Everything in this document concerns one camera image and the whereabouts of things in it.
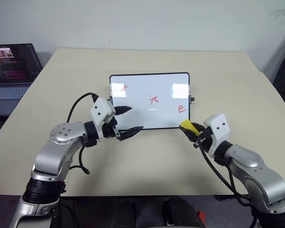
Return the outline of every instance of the laptop screen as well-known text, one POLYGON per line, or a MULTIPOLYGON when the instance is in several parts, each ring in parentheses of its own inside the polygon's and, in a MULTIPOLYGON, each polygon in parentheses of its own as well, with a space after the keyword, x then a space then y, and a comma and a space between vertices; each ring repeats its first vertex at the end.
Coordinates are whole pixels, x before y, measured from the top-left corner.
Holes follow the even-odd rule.
POLYGON ((33 82, 41 70, 32 44, 0 45, 0 83, 33 82))

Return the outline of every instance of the table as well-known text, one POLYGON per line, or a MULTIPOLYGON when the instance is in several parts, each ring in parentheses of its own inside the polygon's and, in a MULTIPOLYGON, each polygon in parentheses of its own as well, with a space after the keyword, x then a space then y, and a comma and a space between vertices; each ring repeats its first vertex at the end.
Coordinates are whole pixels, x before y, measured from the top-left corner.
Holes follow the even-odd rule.
MULTIPOLYGON (((225 113, 230 142, 259 153, 285 179, 285 104, 246 53, 60 48, 0 131, 0 194, 23 194, 39 149, 79 96, 108 97, 112 74, 162 72, 189 72, 191 120, 225 113)), ((85 98, 71 121, 90 121, 91 107, 85 98)), ((64 196, 231 194, 179 129, 108 139, 87 148, 83 163, 91 174, 71 170, 64 196)))

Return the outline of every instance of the red symbol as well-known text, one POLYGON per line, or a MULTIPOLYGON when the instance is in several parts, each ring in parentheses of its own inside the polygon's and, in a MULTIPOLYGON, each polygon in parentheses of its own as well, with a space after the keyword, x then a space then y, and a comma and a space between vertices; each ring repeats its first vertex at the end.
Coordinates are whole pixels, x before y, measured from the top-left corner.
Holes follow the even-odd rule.
POLYGON ((182 105, 179 106, 179 113, 185 112, 186 109, 182 110, 184 107, 182 105))
POLYGON ((125 90, 126 87, 128 87, 126 84, 124 84, 123 86, 124 86, 124 87, 123 87, 122 91, 125 90))
POLYGON ((151 105, 152 105, 153 101, 159 102, 159 101, 157 100, 157 97, 156 97, 156 96, 153 97, 153 98, 151 98, 150 101, 151 101, 151 105))

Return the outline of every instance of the whiteboard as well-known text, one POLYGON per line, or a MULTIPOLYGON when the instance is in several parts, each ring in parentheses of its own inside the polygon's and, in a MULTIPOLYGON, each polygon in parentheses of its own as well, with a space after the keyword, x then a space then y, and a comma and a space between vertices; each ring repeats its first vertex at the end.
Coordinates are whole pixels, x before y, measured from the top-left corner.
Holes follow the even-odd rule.
POLYGON ((118 130, 176 128, 190 118, 189 73, 111 75, 113 106, 132 110, 116 116, 118 130))

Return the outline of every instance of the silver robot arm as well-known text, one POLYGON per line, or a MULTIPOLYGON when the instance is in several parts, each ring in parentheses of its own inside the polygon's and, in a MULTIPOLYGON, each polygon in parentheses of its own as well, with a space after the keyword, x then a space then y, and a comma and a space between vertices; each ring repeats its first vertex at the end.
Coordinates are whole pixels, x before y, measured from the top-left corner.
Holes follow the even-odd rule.
POLYGON ((50 216, 65 192, 64 179, 70 169, 75 152, 83 146, 90 147, 104 138, 124 140, 138 133, 143 127, 134 127, 121 132, 116 130, 116 114, 131 108, 113 107, 110 101, 95 95, 91 108, 93 121, 87 123, 62 123, 50 132, 48 142, 39 151, 31 177, 23 196, 19 199, 10 228, 17 228, 25 216, 50 216))
POLYGON ((253 216, 261 227, 285 228, 285 181, 256 152, 228 142, 230 129, 224 114, 207 119, 204 126, 187 120, 180 129, 195 142, 194 147, 207 152, 216 163, 228 166, 245 185, 253 216))

